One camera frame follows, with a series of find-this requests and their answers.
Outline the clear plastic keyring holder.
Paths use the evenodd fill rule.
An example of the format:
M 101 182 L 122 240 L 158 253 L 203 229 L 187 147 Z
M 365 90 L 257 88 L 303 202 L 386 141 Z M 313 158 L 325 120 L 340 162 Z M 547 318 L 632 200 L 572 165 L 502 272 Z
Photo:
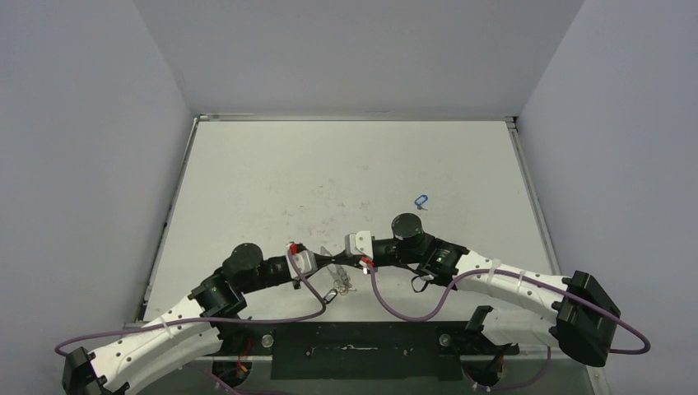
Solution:
M 330 256 L 338 255 L 338 253 L 330 253 L 324 246 L 320 247 L 319 254 Z M 332 264 L 322 268 L 328 270 L 333 279 L 333 288 L 338 290 L 339 295 L 347 295 L 350 292 L 356 291 L 356 288 L 351 282 L 351 277 L 347 273 L 346 267 L 348 266 Z

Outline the black tagged key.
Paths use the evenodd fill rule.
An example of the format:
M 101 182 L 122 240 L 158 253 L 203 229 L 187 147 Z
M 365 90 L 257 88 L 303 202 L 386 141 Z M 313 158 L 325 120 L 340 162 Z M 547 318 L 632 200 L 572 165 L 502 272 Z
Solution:
M 323 297 L 324 304 L 330 304 L 338 296 L 338 290 L 332 288 Z

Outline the blue tagged key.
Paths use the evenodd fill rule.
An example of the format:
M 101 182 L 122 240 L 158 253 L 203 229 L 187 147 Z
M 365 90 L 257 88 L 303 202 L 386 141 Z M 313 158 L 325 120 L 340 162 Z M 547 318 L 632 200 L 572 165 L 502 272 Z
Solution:
M 416 206 L 416 209 L 417 210 L 425 210 L 425 204 L 428 202 L 428 200 L 429 200 L 429 197 L 425 194 L 418 196 L 414 200 L 414 204 Z

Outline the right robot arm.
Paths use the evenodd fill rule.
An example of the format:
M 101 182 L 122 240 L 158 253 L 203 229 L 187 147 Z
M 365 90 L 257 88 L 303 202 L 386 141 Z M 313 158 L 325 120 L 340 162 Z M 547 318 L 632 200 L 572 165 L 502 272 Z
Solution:
M 426 233 L 421 218 L 411 213 L 395 217 L 391 229 L 390 239 L 376 239 L 368 231 L 347 235 L 333 263 L 400 267 L 428 285 L 516 306 L 493 308 L 467 327 L 465 341 L 477 353 L 494 345 L 527 344 L 558 348 L 583 365 L 607 363 L 621 311 L 594 276 L 581 271 L 546 275 L 503 264 Z

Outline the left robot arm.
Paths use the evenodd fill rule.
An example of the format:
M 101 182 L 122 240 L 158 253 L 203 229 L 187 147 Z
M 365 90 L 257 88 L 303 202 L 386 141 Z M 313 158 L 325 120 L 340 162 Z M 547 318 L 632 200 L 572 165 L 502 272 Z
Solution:
M 264 258 L 256 244 L 240 244 L 210 276 L 172 308 L 135 329 L 112 332 L 115 342 L 65 354 L 67 394 L 135 394 L 170 372 L 219 350 L 245 344 L 240 317 L 245 295 L 286 283 L 307 283 L 322 268 L 318 254 L 290 243 L 282 256 Z

